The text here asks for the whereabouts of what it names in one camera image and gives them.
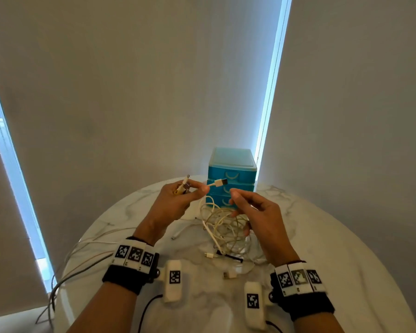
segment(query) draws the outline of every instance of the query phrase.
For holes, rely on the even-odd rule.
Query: marble table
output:
[[[191,177],[205,181],[206,176]],[[85,232],[83,238],[94,237],[112,229],[135,227],[144,218],[161,187],[178,179],[167,180],[140,189],[123,198],[103,213]],[[316,267],[336,308],[335,315],[346,333],[352,332],[416,332],[416,322],[395,281],[374,253],[338,220],[310,202],[269,185],[257,185],[257,192],[277,202],[290,241],[299,256]],[[269,288],[268,264],[252,269],[244,266],[237,279],[224,280],[222,272],[235,261],[204,257],[210,238],[201,226],[192,226],[171,240],[188,220],[194,220],[197,202],[172,223],[156,244],[161,254],[159,266],[168,259],[181,259],[184,283],[183,298],[178,303],[151,303],[142,325],[143,332],[253,332],[244,320],[244,283],[259,281]],[[102,237],[103,241],[119,241],[132,234],[132,229]],[[116,245],[92,244],[75,254],[64,274],[97,253],[115,250]],[[61,287],[55,313],[55,333],[64,333],[77,318],[101,285],[109,259]],[[146,285],[138,297],[132,332],[146,302],[161,294],[160,282]],[[284,333],[294,332],[289,315],[277,306],[267,308],[267,320]]]

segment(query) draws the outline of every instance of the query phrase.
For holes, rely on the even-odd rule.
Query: drawer handle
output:
[[[228,175],[228,172],[225,172],[225,176],[227,177],[227,179],[230,179],[230,180],[235,180],[235,179],[237,179],[238,177],[239,177],[239,174],[238,173],[236,173],[236,176],[229,176]]]
[[[232,206],[231,204],[229,204],[229,203],[225,202],[225,200],[224,200],[224,199],[222,199],[222,203],[223,203],[225,206]]]

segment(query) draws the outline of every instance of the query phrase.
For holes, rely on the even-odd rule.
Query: black cable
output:
[[[163,297],[163,295],[162,294],[159,294],[159,295],[157,295],[157,296],[155,296],[154,298],[152,298],[147,304],[146,304],[146,306],[145,306],[145,308],[144,308],[144,310],[143,310],[143,313],[142,313],[142,317],[140,318],[140,322],[139,322],[139,330],[137,331],[137,333],[140,333],[140,330],[142,329],[142,322],[143,322],[143,317],[145,316],[145,313],[146,313],[146,309],[148,308],[148,306],[150,305],[150,303],[152,303],[153,302],[153,300],[154,299],[157,299],[157,298],[161,298],[161,297]]]
[[[277,327],[275,324],[273,324],[271,321],[266,320],[265,322],[267,325],[273,326],[279,333],[283,333],[282,330],[279,327]]]
[[[100,258],[99,260],[95,261],[94,263],[92,263],[91,265],[87,266],[86,268],[84,268],[84,269],[82,269],[82,270],[80,270],[80,271],[77,271],[77,272],[75,272],[75,273],[71,274],[70,276],[66,277],[65,279],[61,280],[60,282],[58,282],[58,283],[57,283],[57,285],[56,285],[56,286],[54,286],[54,288],[52,289],[51,294],[50,294],[50,296],[49,296],[49,302],[50,302],[50,303],[51,303],[51,305],[52,305],[52,309],[53,309],[53,311],[55,311],[55,304],[54,304],[54,297],[55,297],[55,293],[56,293],[57,289],[58,289],[58,288],[59,288],[59,287],[60,287],[60,286],[61,286],[64,282],[66,282],[67,280],[71,279],[72,277],[77,276],[78,274],[81,274],[81,273],[85,272],[86,270],[89,270],[89,269],[90,269],[90,268],[92,268],[94,265],[97,265],[98,263],[100,263],[101,261],[104,261],[106,258],[109,258],[109,257],[111,257],[112,255],[113,255],[113,254],[112,254],[112,253],[110,253],[109,255],[106,255],[105,257]],[[48,307],[48,318],[49,318],[49,323],[50,323],[50,325],[51,325],[51,328],[54,330],[53,325],[52,325],[52,322],[51,322],[51,311],[50,311],[50,307]]]

